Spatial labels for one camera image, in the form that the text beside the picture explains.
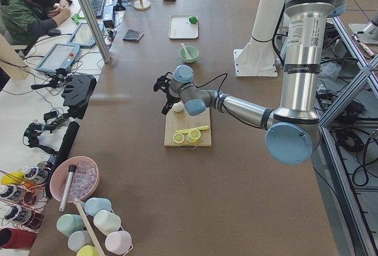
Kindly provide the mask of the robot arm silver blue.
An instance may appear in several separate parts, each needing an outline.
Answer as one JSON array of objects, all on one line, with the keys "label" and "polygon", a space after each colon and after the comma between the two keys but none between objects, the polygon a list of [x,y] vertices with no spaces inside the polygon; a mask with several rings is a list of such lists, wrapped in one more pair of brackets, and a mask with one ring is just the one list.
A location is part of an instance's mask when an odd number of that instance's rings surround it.
[{"label": "robot arm silver blue", "polygon": [[289,18],[279,108],[266,108],[219,90],[200,90],[193,82],[192,68],[179,65],[154,84],[154,90],[167,97],[162,113],[177,102],[192,116],[212,107],[264,129],[266,148],[276,160],[298,164],[309,159],[321,139],[314,103],[326,21],[342,14],[345,7],[346,0],[285,0],[279,6]]}]

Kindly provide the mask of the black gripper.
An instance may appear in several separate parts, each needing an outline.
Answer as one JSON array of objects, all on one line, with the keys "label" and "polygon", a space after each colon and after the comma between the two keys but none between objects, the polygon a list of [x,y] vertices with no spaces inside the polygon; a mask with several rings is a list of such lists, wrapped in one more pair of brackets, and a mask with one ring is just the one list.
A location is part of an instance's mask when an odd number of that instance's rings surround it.
[{"label": "black gripper", "polygon": [[169,111],[174,111],[177,108],[177,103],[179,102],[179,97],[173,96],[169,92],[166,94],[167,102],[163,107],[161,113],[166,115]]}]

